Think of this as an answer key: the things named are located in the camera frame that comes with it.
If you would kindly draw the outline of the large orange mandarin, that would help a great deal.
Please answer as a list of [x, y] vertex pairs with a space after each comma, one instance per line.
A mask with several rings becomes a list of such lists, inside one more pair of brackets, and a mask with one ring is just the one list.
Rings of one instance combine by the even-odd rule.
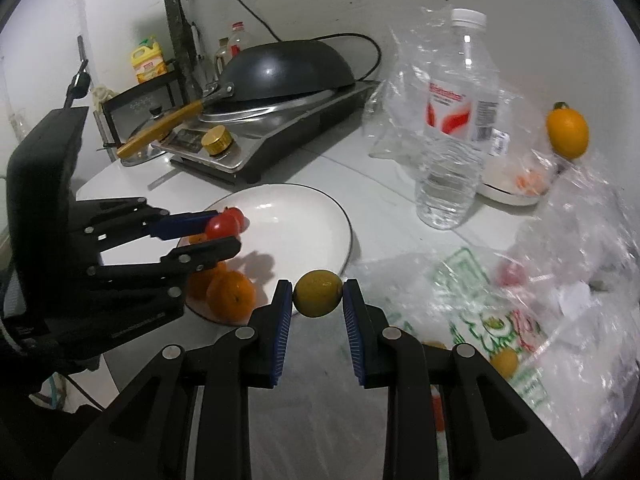
[[209, 283], [205, 302], [217, 321], [244, 324], [256, 307], [253, 283], [239, 271], [218, 273]]

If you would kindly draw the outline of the dark red tomato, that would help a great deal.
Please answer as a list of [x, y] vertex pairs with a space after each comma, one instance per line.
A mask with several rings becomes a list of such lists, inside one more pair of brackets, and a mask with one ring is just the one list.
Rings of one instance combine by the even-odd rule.
[[238, 220], [232, 214], [217, 214], [206, 224], [204, 234], [209, 240], [219, 240], [225, 237], [238, 237], [241, 228]]

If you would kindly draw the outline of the yellow kumquat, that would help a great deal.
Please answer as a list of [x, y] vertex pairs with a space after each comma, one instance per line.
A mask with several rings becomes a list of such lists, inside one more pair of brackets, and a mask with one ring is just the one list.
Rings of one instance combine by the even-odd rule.
[[446, 344], [443, 344], [440, 341], [424, 341], [423, 347], [427, 349], [437, 349], [437, 350], [448, 351]]
[[342, 299], [343, 282], [333, 272], [313, 270], [296, 283], [293, 302], [298, 313], [307, 318], [321, 318], [331, 313]]
[[518, 370], [518, 352], [503, 348], [491, 356], [489, 362], [504, 379], [510, 379]]

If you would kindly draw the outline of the small red tomato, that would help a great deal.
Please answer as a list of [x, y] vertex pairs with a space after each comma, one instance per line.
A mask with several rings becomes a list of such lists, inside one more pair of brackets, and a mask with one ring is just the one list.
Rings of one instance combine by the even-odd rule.
[[239, 208], [226, 207], [224, 208], [224, 214], [235, 220], [235, 222], [238, 224], [240, 233], [242, 233], [246, 229], [246, 220], [244, 214], [239, 210]]

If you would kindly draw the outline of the black metal rack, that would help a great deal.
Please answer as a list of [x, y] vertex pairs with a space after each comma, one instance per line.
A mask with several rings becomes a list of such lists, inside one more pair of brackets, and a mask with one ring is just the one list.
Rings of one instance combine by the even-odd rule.
[[102, 114], [115, 146], [123, 144], [133, 133], [152, 117], [151, 110], [163, 112], [186, 104], [184, 78], [178, 68], [149, 81], [136, 84], [120, 92], [102, 104]]

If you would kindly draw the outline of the white plate black rim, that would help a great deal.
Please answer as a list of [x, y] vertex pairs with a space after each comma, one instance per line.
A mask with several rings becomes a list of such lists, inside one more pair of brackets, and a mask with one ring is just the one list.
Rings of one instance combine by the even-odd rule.
[[208, 206], [244, 214], [240, 252], [227, 261], [256, 290], [256, 304], [268, 304], [277, 282], [296, 283], [312, 270], [340, 274], [352, 251], [352, 225], [331, 196], [301, 184], [275, 183], [244, 188]]

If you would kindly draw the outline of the gold stove knob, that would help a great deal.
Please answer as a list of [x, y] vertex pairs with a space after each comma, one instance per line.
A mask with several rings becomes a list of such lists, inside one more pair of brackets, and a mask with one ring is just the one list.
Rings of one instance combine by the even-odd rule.
[[209, 156], [218, 156], [230, 148], [233, 138], [224, 125], [216, 125], [204, 133], [201, 144]]

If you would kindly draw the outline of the bright red tomato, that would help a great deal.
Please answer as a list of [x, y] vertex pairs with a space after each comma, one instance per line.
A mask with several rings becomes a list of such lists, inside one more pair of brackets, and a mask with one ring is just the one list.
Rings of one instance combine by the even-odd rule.
[[525, 266], [509, 260], [501, 263], [497, 271], [497, 284], [500, 287], [520, 287], [527, 283]]

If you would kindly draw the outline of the stainless steel gas stove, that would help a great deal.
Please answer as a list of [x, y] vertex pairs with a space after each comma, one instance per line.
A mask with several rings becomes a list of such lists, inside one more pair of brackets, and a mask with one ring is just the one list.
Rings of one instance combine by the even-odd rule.
[[[228, 113], [204, 113], [152, 145], [178, 166], [230, 183], [256, 183], [280, 159], [363, 107], [375, 88], [374, 81], [360, 81], [342, 91]], [[211, 155], [201, 146], [201, 138], [219, 125], [229, 131], [232, 143], [221, 154]]]

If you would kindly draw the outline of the yellow oil bottle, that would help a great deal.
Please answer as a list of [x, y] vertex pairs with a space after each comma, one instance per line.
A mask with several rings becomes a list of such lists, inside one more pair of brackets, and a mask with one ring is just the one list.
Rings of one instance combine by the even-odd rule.
[[149, 36], [138, 44], [130, 54], [130, 63], [138, 84], [168, 72], [162, 48], [154, 36]]

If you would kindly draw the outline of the printed plastic shopping bag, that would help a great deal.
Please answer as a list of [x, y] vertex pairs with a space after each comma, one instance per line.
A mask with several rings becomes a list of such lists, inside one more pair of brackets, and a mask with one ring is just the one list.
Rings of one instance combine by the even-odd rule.
[[347, 275], [390, 324], [447, 348], [469, 344], [489, 361], [518, 352], [508, 384], [560, 441], [588, 479], [609, 479], [636, 436], [639, 350], [604, 324], [577, 346], [549, 336], [517, 287], [500, 287], [510, 252], [461, 246], [352, 264]]

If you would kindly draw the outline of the crumpled clear plastic bag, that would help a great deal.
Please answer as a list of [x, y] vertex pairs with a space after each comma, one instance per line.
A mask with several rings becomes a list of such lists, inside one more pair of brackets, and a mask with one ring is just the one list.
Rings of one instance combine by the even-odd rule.
[[518, 299], [551, 337], [577, 346], [604, 324], [639, 344], [639, 221], [600, 155], [566, 167], [521, 224], [510, 255]]

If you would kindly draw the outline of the small white dish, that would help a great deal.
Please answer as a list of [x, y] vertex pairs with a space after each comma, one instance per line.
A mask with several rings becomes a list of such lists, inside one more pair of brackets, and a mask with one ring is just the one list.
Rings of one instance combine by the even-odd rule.
[[506, 206], [533, 206], [549, 191], [555, 175], [554, 158], [536, 151], [488, 156], [478, 192]]

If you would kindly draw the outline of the red cap sauce bottle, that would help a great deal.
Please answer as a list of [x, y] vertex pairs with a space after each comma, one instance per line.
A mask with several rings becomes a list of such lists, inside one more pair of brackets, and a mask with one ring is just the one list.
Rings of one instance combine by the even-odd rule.
[[230, 58], [235, 58], [242, 51], [252, 45], [252, 38], [246, 32], [243, 22], [235, 22], [232, 24], [231, 36], [229, 37], [229, 53]]

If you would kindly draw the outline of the clear plastic water bottle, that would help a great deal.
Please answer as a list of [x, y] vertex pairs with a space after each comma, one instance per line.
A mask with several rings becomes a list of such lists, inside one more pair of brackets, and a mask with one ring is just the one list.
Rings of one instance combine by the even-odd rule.
[[416, 213], [434, 229], [464, 220], [482, 180], [499, 108], [499, 71], [486, 47], [486, 27], [480, 11], [451, 10], [446, 40], [428, 72]]

